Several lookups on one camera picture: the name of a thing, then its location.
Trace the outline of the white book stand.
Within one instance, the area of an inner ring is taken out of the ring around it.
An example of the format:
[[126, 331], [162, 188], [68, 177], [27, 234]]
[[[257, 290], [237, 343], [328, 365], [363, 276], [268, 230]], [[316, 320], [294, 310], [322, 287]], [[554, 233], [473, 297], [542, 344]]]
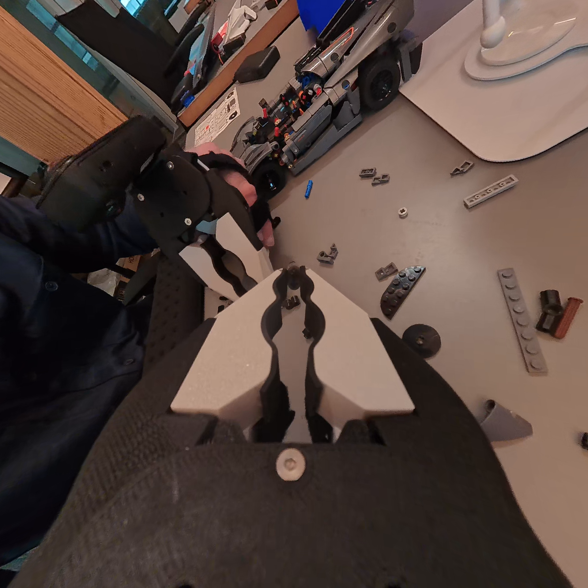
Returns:
[[479, 44], [481, 13], [472, 1], [424, 41], [403, 96], [489, 162], [533, 157], [587, 129], [587, 47], [515, 77], [473, 79], [465, 62]]

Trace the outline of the black flat box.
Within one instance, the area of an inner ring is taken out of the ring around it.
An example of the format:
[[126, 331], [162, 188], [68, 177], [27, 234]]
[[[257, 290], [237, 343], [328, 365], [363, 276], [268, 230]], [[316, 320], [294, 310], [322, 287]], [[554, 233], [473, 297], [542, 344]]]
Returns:
[[236, 70], [233, 83], [246, 84], [266, 78], [280, 58], [280, 52], [274, 45], [247, 56]]

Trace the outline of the dark half-round lego plate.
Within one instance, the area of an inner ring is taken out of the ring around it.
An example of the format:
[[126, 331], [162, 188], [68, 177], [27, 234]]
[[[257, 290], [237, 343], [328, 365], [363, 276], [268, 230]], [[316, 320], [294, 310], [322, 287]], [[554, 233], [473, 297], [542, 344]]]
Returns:
[[380, 310], [386, 319], [395, 316], [425, 272], [425, 266], [410, 266], [393, 277], [380, 298]]

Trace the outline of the light grey four-stud lego plate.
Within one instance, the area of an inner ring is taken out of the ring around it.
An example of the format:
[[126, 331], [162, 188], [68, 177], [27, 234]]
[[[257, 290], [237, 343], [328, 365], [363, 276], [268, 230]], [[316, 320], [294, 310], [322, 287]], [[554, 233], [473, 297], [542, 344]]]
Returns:
[[474, 194], [464, 198], [463, 203], [466, 209], [472, 209], [480, 203], [488, 201], [495, 195], [499, 195], [518, 184], [518, 178], [515, 175], [508, 175], [497, 180], [487, 187], [477, 190]]

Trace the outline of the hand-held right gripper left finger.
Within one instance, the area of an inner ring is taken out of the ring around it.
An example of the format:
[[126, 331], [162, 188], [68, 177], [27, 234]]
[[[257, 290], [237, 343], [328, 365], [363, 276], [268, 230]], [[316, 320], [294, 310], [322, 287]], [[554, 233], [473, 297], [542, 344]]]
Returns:
[[236, 423], [257, 442], [283, 441], [295, 413], [273, 338], [288, 281], [286, 270], [276, 270], [215, 317], [171, 403], [174, 413]]

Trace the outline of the white printed leaflet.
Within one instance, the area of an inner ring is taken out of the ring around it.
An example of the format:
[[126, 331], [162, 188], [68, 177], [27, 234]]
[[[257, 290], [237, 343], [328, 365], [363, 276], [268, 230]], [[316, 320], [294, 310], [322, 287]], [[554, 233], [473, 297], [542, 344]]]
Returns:
[[239, 97], [236, 89], [229, 91], [219, 105], [210, 111], [194, 129], [194, 145], [214, 142], [215, 139], [240, 116]]

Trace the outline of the round dark lego dish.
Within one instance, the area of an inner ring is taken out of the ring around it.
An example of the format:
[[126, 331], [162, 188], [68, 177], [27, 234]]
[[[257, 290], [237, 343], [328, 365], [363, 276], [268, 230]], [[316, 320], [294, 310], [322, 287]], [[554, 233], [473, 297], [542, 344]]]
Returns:
[[442, 340], [438, 331], [425, 324], [409, 326], [404, 331], [401, 339], [423, 359], [434, 357], [442, 347]]

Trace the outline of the grey lego car model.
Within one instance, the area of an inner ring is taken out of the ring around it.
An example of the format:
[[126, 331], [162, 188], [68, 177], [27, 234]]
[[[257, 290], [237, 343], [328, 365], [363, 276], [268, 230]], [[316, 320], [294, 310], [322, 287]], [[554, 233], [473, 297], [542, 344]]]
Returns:
[[269, 200], [357, 127], [367, 111], [388, 106], [417, 73], [422, 43], [408, 29], [413, 1], [344, 1], [315, 44], [295, 63], [295, 76], [262, 115], [236, 133], [260, 198]]

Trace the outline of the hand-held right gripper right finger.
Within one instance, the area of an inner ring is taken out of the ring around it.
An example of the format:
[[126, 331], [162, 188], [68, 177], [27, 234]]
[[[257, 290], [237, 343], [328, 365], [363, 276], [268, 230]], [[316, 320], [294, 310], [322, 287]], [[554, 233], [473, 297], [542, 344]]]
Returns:
[[305, 416], [313, 443], [352, 420], [411, 414], [415, 405], [369, 315], [311, 269], [300, 287], [311, 333]]

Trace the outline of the grey curved lego wedge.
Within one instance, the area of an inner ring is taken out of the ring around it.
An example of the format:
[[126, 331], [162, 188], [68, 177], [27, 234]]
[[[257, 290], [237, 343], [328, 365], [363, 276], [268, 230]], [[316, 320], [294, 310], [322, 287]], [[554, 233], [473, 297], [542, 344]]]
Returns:
[[490, 443], [518, 442], [533, 437], [532, 424], [493, 399], [485, 401], [479, 421]]

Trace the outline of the blue plastic bin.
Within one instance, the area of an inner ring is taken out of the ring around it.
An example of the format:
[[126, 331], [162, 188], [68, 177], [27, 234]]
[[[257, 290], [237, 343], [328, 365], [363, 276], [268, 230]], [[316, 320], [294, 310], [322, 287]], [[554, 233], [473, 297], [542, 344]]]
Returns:
[[305, 31], [320, 33], [345, 1], [296, 1]]

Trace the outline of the cardboard box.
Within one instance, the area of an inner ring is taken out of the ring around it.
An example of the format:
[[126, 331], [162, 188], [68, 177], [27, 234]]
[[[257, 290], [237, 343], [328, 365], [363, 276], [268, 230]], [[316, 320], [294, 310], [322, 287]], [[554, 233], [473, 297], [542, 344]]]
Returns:
[[110, 268], [89, 273], [86, 282], [130, 306], [152, 294], [155, 274], [156, 268], [148, 257], [135, 255], [119, 259]]

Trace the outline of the black dotted chair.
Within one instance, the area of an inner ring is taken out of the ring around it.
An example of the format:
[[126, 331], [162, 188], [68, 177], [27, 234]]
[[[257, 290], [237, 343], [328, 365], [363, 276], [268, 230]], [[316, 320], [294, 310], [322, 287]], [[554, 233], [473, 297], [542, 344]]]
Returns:
[[204, 286], [182, 262], [161, 252], [141, 256], [123, 303], [144, 334], [143, 372], [148, 372], [204, 321]]

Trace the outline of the white plastic gadget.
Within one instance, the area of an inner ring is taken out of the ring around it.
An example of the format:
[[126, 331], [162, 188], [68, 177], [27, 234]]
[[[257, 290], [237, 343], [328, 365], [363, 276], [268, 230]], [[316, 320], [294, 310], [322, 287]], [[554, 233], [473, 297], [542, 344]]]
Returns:
[[227, 35], [229, 37], [239, 36], [246, 33], [251, 22], [257, 19], [256, 12], [247, 5], [236, 1], [229, 12]]

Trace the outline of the long grey lego plate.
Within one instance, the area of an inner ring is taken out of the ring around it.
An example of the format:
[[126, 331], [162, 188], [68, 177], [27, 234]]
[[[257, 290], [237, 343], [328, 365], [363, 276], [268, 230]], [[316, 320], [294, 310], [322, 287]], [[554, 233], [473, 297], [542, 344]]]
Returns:
[[532, 320], [515, 270], [513, 268], [499, 269], [497, 277], [527, 372], [547, 375], [548, 367], [536, 336], [536, 330], [532, 326]]

